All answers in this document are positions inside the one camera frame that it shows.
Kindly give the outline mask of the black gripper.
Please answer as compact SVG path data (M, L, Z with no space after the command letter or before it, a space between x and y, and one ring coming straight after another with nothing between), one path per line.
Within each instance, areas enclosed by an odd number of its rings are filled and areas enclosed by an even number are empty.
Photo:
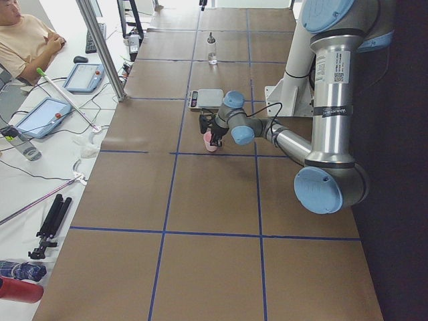
M222 138L228 133L228 131L229 127L227 123L222 120L218 115L216 115L216 117L212 121L210 145L222 147Z

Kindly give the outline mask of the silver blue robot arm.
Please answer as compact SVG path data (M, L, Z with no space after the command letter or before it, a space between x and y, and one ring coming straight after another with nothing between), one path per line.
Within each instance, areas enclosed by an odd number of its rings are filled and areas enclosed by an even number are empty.
M210 143L230 134L239 145L265 138L301 165L299 202L317 214L335 213L368 195L368 177L348 151L354 63L359 53L390 45L394 1L305 1L283 78L267 89L267 118L248 116L243 95L226 93L211 120L200 120Z

